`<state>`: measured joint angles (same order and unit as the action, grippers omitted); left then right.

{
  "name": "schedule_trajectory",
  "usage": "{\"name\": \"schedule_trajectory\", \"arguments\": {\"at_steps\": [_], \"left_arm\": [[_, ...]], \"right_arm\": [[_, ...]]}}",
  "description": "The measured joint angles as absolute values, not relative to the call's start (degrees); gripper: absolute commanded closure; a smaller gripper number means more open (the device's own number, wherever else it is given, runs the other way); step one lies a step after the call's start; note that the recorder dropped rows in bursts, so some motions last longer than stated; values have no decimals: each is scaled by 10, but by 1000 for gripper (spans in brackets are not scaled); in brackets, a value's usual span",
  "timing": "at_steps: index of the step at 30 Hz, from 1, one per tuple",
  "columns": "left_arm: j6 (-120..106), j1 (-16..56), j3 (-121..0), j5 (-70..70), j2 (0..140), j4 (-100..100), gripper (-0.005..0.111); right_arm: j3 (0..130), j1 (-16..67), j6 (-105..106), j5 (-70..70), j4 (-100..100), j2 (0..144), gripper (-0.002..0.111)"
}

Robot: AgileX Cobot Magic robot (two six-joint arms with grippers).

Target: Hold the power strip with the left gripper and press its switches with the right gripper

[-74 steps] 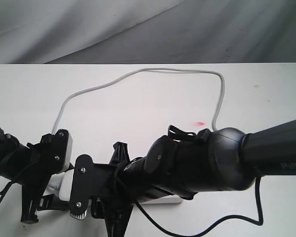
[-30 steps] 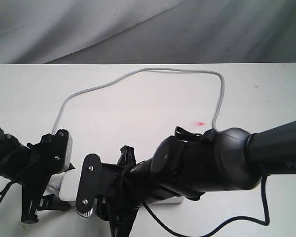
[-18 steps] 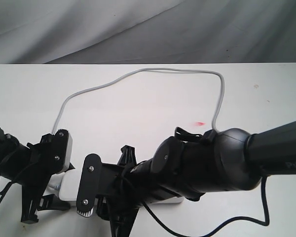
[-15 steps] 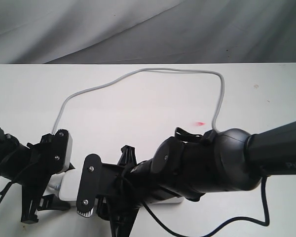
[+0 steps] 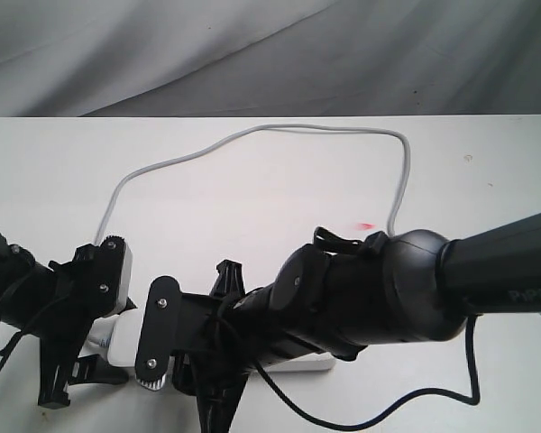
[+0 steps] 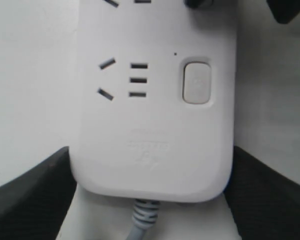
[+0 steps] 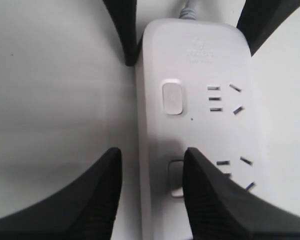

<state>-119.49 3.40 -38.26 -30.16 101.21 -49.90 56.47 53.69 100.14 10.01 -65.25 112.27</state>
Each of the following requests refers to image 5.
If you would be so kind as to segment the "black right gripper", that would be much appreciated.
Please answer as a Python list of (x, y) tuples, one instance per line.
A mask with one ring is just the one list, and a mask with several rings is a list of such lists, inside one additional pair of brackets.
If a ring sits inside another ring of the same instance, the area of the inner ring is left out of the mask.
[(169, 278), (169, 356), (176, 391), (196, 397), (200, 431), (227, 433), (250, 378), (248, 330), (261, 329), (271, 286), (244, 290), (242, 265), (224, 260), (209, 294)]

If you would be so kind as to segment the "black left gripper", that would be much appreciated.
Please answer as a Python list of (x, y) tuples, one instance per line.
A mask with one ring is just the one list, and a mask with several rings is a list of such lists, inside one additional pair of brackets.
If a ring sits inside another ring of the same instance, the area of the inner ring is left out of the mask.
[(94, 322), (136, 309), (127, 298), (115, 299), (116, 288), (110, 255), (103, 244), (79, 247), (67, 263), (49, 262), (55, 277), (51, 303), (39, 317), (40, 390), (38, 405), (63, 409), (70, 405), (68, 387), (79, 384), (122, 385), (129, 381), (125, 369), (111, 365), (101, 355), (80, 351)]

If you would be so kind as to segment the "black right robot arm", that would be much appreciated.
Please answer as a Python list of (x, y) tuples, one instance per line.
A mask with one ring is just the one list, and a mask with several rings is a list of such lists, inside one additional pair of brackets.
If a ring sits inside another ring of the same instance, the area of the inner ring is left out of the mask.
[(243, 288), (221, 263), (208, 295), (174, 290), (174, 388), (197, 401), (200, 427), (226, 432), (251, 372), (313, 353), (351, 362), (370, 345), (443, 342), (463, 336), (471, 391), (422, 388), (393, 410), (437, 395), (475, 406), (477, 318), (541, 316), (541, 213), (448, 240), (429, 230), (346, 240), (318, 228), (268, 286)]

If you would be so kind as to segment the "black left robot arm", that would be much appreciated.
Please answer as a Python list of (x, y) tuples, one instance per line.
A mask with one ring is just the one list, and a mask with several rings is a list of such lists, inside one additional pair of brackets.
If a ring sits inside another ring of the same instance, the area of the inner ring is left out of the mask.
[(0, 233), (0, 373), (20, 341), (35, 336), (43, 408), (69, 406), (72, 385), (128, 382), (124, 369), (80, 351), (96, 320), (134, 309), (131, 269), (132, 253), (119, 236), (78, 247), (66, 263), (42, 265)]

